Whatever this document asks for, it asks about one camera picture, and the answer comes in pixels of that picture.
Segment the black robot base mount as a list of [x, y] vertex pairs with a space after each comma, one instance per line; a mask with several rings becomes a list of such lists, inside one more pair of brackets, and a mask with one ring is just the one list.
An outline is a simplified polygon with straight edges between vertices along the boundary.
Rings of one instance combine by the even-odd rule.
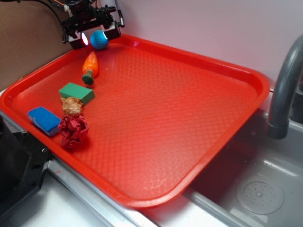
[[29, 132], [11, 132], [0, 118], [0, 218], [42, 187], [50, 151]]

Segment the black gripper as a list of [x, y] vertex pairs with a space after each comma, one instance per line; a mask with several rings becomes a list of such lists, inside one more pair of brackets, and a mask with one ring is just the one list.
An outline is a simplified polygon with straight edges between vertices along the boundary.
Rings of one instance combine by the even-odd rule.
[[116, 12], [114, 6], [93, 6], [92, 0], [66, 0], [64, 9], [70, 17], [63, 22], [63, 42], [69, 42], [74, 50], [87, 47], [89, 42], [84, 31], [103, 26], [107, 40], [121, 37], [118, 23], [111, 15]]

